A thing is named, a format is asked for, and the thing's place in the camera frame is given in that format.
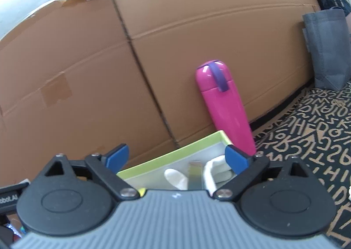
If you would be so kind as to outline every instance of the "purple strap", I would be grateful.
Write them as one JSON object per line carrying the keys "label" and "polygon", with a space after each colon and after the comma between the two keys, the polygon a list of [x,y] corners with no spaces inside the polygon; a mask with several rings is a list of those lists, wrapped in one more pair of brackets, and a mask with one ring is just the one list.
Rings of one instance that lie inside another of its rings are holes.
{"label": "purple strap", "polygon": [[218,65],[215,62],[208,63],[208,67],[210,68],[212,75],[215,79],[215,82],[219,88],[220,92],[225,92],[229,90],[229,86],[227,83],[227,80],[225,79],[222,71],[218,67]]}

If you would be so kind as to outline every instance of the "pink bottle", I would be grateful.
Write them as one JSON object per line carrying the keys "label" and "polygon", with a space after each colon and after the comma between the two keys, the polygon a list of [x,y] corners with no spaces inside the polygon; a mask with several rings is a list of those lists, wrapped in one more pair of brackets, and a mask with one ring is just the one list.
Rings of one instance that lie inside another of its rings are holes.
{"label": "pink bottle", "polygon": [[217,60],[206,62],[197,68],[196,81],[217,130],[224,130],[234,146],[254,155],[250,125],[228,67]]}

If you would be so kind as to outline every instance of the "yellow object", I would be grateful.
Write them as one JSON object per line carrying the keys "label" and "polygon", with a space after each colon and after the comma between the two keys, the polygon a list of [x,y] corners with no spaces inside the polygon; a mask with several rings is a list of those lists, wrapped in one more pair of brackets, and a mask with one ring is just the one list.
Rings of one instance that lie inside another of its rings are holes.
{"label": "yellow object", "polygon": [[139,192],[140,196],[142,197],[145,194],[146,189],[145,188],[140,188],[140,189],[138,189],[138,192]]}

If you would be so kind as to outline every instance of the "metal bolt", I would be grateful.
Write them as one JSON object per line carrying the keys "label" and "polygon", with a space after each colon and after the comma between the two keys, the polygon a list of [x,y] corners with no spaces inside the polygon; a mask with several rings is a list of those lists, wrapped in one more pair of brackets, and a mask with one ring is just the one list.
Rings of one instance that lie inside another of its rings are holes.
{"label": "metal bolt", "polygon": [[125,188],[122,189],[120,193],[123,197],[135,197],[138,192],[133,188]]}
{"label": "metal bolt", "polygon": [[216,195],[219,198],[229,198],[233,195],[233,192],[229,189],[221,189],[221,190],[216,191]]}

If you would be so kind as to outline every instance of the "pink bottle lid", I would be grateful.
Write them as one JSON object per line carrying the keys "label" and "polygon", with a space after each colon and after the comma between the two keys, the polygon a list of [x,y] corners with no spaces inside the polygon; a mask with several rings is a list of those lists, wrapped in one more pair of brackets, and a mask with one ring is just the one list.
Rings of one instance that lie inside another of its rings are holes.
{"label": "pink bottle lid", "polygon": [[201,92],[217,87],[220,91],[225,92],[229,89],[227,82],[230,80],[229,69],[219,60],[208,61],[196,70],[196,81]]}

